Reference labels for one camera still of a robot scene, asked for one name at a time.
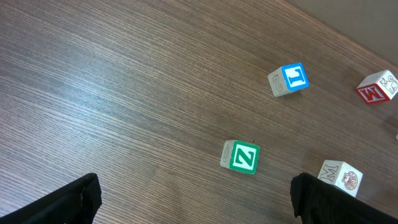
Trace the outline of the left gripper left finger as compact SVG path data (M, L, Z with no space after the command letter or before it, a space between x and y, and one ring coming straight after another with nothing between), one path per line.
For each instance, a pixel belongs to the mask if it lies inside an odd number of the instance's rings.
M1 223L92 224L101 204L98 176L89 173L1 217Z

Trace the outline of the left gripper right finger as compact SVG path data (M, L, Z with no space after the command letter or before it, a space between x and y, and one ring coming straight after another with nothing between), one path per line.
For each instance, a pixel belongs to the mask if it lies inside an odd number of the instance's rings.
M290 184L294 216L303 224L397 224L397 219L316 177L301 173Z

